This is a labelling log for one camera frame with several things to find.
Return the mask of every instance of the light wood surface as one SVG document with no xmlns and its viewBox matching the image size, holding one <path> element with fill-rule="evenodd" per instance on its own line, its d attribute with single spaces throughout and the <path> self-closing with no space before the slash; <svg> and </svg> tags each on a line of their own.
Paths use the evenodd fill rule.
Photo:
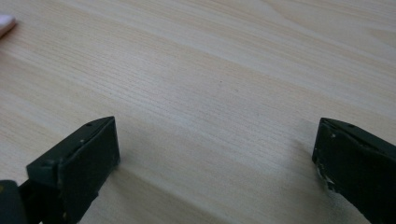
<svg viewBox="0 0 396 224">
<path fill-rule="evenodd" d="M 368 223 L 318 179 L 321 117 L 396 144 L 394 0 L 2 0 L 0 179 L 114 115 L 81 223 Z"/>
</svg>

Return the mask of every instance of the edge of black object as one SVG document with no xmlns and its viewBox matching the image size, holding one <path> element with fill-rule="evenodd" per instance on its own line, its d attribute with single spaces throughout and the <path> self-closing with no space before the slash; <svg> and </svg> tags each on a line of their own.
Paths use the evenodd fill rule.
<svg viewBox="0 0 396 224">
<path fill-rule="evenodd" d="M 396 223 L 396 146 L 335 119 L 321 119 L 312 161 L 329 189 L 372 223 Z"/>
<path fill-rule="evenodd" d="M 29 179 L 19 186 L 24 212 L 18 212 L 20 217 L 26 217 L 27 222 L 14 219 L 14 222 L 7 223 L 79 222 L 119 163 L 114 117 L 83 125 L 27 165 Z M 17 197 L 7 201 L 13 203 L 10 200 L 19 202 Z M 1 200 L 0 205 L 6 206 L 6 201 Z M 0 223 L 7 217 L 1 215 Z"/>
</svg>

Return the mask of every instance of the black object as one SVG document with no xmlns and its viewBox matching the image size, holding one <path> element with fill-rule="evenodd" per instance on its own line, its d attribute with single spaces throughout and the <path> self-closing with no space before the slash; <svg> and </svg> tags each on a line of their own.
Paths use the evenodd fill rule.
<svg viewBox="0 0 396 224">
<path fill-rule="evenodd" d="M 372 223 L 396 223 L 396 146 L 335 119 L 321 119 L 312 161 L 329 189 Z"/>
<path fill-rule="evenodd" d="M 119 163 L 114 117 L 85 124 L 27 165 L 21 186 L 0 181 L 0 223 L 78 223 Z"/>
</svg>

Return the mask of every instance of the wood grain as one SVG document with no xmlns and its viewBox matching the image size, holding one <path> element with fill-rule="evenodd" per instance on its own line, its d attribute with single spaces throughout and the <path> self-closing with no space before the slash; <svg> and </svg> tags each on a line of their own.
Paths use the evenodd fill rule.
<svg viewBox="0 0 396 224">
<path fill-rule="evenodd" d="M 368 223 L 311 161 L 322 117 L 396 144 L 393 0 L 3 0 L 0 179 L 114 115 L 81 223 Z"/>
</svg>

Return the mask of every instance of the wooden table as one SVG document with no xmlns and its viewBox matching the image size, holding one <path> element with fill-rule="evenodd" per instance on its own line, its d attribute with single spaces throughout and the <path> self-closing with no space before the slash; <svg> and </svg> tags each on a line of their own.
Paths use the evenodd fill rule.
<svg viewBox="0 0 396 224">
<path fill-rule="evenodd" d="M 114 115 L 81 223 L 368 223 L 318 178 L 318 121 L 396 144 L 393 0 L 2 0 L 0 179 Z"/>
</svg>

